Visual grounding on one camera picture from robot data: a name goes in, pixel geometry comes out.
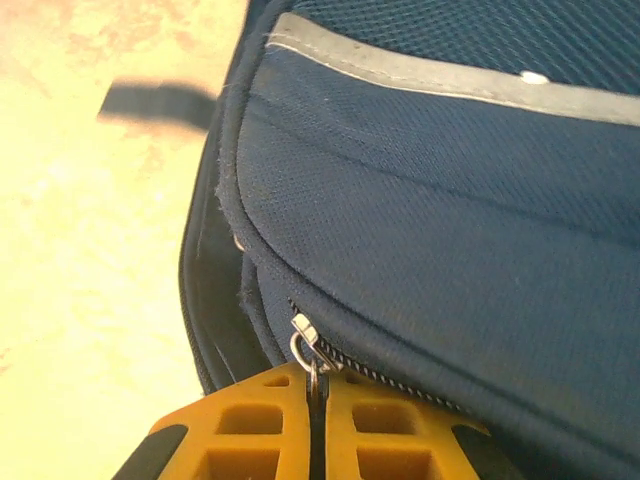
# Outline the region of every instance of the black rubber edge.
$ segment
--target black rubber edge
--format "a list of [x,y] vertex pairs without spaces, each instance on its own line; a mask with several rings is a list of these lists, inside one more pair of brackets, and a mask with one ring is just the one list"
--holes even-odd
[[171,425],[146,437],[113,480],[157,480],[187,434],[184,425]]

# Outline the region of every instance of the zipper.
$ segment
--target zipper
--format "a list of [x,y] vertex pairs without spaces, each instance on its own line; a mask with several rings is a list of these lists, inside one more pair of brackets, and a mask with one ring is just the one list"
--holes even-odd
[[455,402],[452,402],[439,395],[426,392],[422,389],[415,388],[407,385],[406,383],[399,382],[393,378],[372,369],[367,365],[355,360],[353,357],[345,354],[339,349],[329,343],[324,337],[322,337],[317,329],[313,326],[311,320],[303,314],[300,309],[295,306],[291,301],[289,302],[294,311],[294,317],[291,320],[291,324],[296,329],[291,337],[290,347],[294,357],[300,363],[302,368],[307,372],[311,372],[311,363],[304,359],[301,349],[300,341],[303,341],[307,347],[313,352],[317,361],[319,361],[319,373],[327,373],[329,371],[340,372],[344,368],[347,368],[353,372],[362,375],[369,380],[373,380],[376,383],[386,385],[394,390],[401,391],[412,397],[417,397],[425,402],[436,405],[447,410],[464,413],[466,415],[472,415],[472,411],[466,407],[463,407]]

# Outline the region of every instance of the zipper teeth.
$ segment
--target zipper teeth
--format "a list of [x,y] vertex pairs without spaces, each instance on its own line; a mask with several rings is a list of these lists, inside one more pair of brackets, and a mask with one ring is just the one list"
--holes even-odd
[[320,337],[318,339],[316,348],[321,350],[322,353],[329,356],[332,360],[336,362],[340,362],[342,365],[345,365],[346,367],[350,368],[351,370],[354,370],[360,375],[367,377],[370,380],[373,380],[377,383],[381,383],[383,385],[387,385],[396,390],[400,390],[401,392],[404,392],[413,397],[417,397],[433,405],[437,405],[439,407],[446,408],[454,412],[472,415],[471,410],[469,410],[468,408],[462,407],[457,403],[454,403],[450,400],[439,397],[437,395],[433,395],[431,393],[425,392],[423,390],[420,390],[419,388],[411,387],[402,382],[398,382],[380,372],[370,369],[366,365],[359,363],[358,361],[354,360],[353,358],[349,357],[348,355],[345,355],[344,353],[340,352],[339,350],[331,346],[329,342],[327,342],[323,337]]

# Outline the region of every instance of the beige floor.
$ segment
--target beige floor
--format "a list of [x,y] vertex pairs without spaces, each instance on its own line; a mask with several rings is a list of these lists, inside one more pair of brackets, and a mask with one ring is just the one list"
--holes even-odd
[[110,478],[199,397],[176,271],[204,137],[96,113],[114,78],[217,93],[244,8],[0,2],[0,479]]

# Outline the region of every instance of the floor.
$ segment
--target floor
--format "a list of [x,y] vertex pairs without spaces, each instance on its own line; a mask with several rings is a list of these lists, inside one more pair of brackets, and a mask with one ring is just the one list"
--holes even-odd
[[110,478],[201,395],[177,266],[204,137],[96,113],[114,79],[217,94],[245,2],[0,3],[0,478]]

